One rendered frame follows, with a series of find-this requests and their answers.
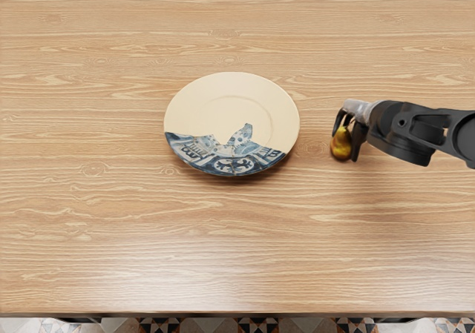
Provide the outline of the cream plate with blue pattern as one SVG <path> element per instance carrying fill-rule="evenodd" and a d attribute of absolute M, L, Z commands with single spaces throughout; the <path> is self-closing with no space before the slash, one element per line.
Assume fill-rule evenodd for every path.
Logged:
<path fill-rule="evenodd" d="M 292 150 L 298 108 L 279 85 L 255 74 L 221 72 L 182 88 L 163 120 L 166 140 L 187 165 L 241 177 L 265 171 Z"/>

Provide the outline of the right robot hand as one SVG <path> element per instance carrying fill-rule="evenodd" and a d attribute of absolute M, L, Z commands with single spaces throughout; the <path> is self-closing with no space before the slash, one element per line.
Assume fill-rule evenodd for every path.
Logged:
<path fill-rule="evenodd" d="M 352 153 L 349 160 L 353 162 L 357 161 L 361 146 L 367 141 L 369 118 L 373 108 L 374 104 L 371 102 L 347 99 L 336 115 L 332 137 L 340 126 L 348 128 L 352 137 Z"/>

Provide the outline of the yellow pear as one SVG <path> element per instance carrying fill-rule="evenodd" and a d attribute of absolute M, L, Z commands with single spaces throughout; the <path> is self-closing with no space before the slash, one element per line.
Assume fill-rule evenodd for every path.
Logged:
<path fill-rule="evenodd" d="M 330 152 L 338 161 L 347 161 L 351 158 L 352 137 L 345 126 L 340 126 L 332 136 L 330 142 Z"/>

